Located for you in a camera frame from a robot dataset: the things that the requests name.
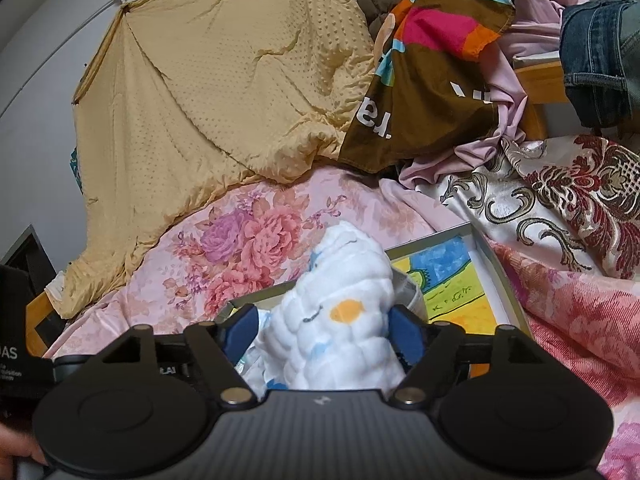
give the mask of pink floral bedsheet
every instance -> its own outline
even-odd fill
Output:
[[[231,298],[299,276],[340,220],[384,248],[462,222],[397,182],[335,166],[315,166],[289,187],[239,187],[167,231],[130,282],[81,314],[46,357],[96,353],[139,323],[163,334],[212,319]]]
[[[556,270],[490,242],[536,341],[597,391],[614,414],[600,462],[607,480],[640,478],[640,283]]]

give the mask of pink rose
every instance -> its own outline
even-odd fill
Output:
[[[205,312],[209,316],[215,316],[227,301],[257,292],[271,285],[273,285],[273,280],[266,268],[259,269],[257,273],[252,273],[250,276],[245,269],[239,266],[227,267],[209,283]]]
[[[216,218],[200,238],[207,260],[226,262],[242,245],[242,225],[253,217],[243,209]]]
[[[301,224],[300,215],[288,205],[267,209],[260,218],[249,220],[243,229],[243,267],[250,271],[278,269],[298,243]]]

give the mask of pink fabric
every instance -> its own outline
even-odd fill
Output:
[[[498,47],[491,43],[480,54],[480,68],[489,88],[491,101],[498,109],[498,127],[491,137],[474,140],[439,156],[418,156],[400,173],[400,182],[410,189],[421,181],[435,184],[445,174],[471,171],[491,160],[503,137],[520,142],[524,132],[518,124],[527,104],[527,95],[513,68]]]
[[[498,40],[508,59],[532,56],[560,48],[560,27],[565,7],[589,0],[516,0],[516,19]]]
[[[490,244],[537,342],[613,412],[613,437],[599,471],[608,480],[640,478],[640,283],[551,269]]]
[[[417,43],[439,52],[462,53],[466,37],[478,26],[468,16],[412,7],[402,33],[404,44]]]
[[[315,166],[290,187],[239,187],[166,232],[130,282],[81,314],[46,357],[94,354],[134,324],[180,333],[212,319],[232,298],[295,279],[340,220],[385,248],[462,223],[397,182],[333,166]]]

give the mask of colorful drawing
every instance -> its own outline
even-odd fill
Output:
[[[420,286],[429,321],[447,320],[468,333],[494,333],[494,313],[462,238],[411,254],[393,265]]]

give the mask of folded white towel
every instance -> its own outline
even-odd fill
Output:
[[[327,229],[310,270],[258,334],[265,379],[297,390],[378,388],[404,377],[386,339],[394,302],[391,264],[348,222]]]

